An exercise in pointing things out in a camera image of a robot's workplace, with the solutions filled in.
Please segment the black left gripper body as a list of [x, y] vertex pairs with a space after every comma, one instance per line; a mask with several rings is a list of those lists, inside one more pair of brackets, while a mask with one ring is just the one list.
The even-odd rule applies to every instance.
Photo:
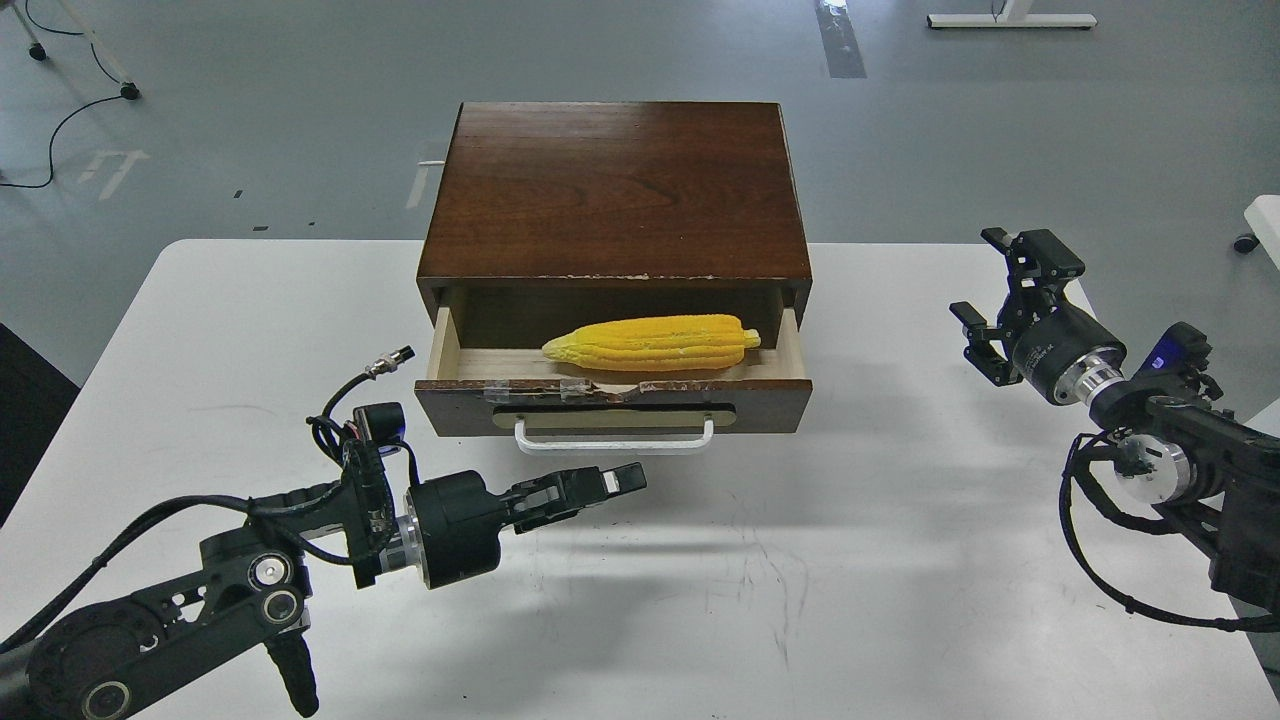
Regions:
[[477, 471], [457, 471], [411, 486], [407, 501], [428, 588], [497, 569], [499, 533], [509, 524], [509, 505], [488, 491]]

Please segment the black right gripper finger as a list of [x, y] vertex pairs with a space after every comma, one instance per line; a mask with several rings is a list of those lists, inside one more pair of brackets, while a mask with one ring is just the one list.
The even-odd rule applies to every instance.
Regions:
[[996, 387], [1020, 383], [1021, 373], [992, 345], [995, 340], [1005, 340], [1005, 333], [992, 327], [968, 301], [950, 304], [950, 311], [960, 320], [968, 342], [964, 357]]
[[1012, 234], [1000, 227], [980, 237], [1004, 255], [1007, 297], [997, 315], [1000, 331], [1025, 331], [1065, 301], [1065, 287], [1085, 273], [1085, 264], [1048, 229]]

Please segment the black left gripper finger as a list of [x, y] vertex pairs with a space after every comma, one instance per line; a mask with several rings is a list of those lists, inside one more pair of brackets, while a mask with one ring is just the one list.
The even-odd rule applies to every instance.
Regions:
[[512, 486], [506, 492], [506, 520], [511, 521], [512, 509], [518, 506], [572, 506], [584, 510], [644, 488], [646, 477], [640, 462], [609, 470], [558, 470]]
[[580, 510], [580, 507], [572, 506], [518, 506], [512, 509], [511, 525], [517, 536], [525, 534], [538, 528], [575, 518]]

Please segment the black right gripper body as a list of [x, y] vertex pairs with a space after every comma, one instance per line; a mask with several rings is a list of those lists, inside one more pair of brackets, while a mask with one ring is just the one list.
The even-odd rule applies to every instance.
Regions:
[[1089, 405], [1123, 379], [1126, 346], [1089, 313], [1060, 305], [1025, 328], [1011, 351], [1014, 368], [1050, 404]]

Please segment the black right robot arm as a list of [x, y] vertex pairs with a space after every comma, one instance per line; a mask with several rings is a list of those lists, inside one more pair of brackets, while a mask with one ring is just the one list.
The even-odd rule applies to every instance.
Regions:
[[[1277, 438], [1217, 410], [1211, 345], [1185, 322], [1171, 324], [1132, 375], [1125, 345], [1068, 284], [1085, 264], [1051, 231], [986, 228], [1007, 268], [995, 322], [968, 302], [950, 305], [965, 359], [993, 386], [1028, 382], [1048, 404], [1082, 404], [1096, 424], [1068, 451], [1059, 520], [1078, 566], [1128, 612], [1179, 626], [1275, 633], [1279, 607]], [[1107, 583], [1088, 562], [1073, 523], [1073, 491], [1101, 516], [1148, 536], [1180, 536], [1210, 562], [1213, 591], [1261, 609], [1256, 618], [1192, 618], [1157, 609]]]

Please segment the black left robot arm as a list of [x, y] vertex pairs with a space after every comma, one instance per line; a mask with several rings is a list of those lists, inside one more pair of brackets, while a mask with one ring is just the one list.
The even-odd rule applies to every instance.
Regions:
[[[379, 357], [307, 420], [315, 445], [340, 470], [334, 482], [261, 498], [180, 496], [136, 518], [3, 642], [3, 716], [129, 717], [264, 647], [294, 711], [310, 717], [319, 701], [305, 642], [312, 593], [306, 559], [348, 568], [358, 588], [416, 568], [435, 589], [495, 570], [504, 529], [527, 533], [645, 488], [643, 468], [632, 462], [558, 470], [494, 495], [476, 471], [422, 480], [411, 459], [404, 511], [398, 512], [383, 459], [410, 450], [402, 406], [357, 407], [344, 423], [332, 414], [348, 392], [412, 356], [403, 347]], [[198, 506], [232, 510], [244, 524], [204, 539], [197, 571], [70, 610], [73, 598], [128, 544]]]

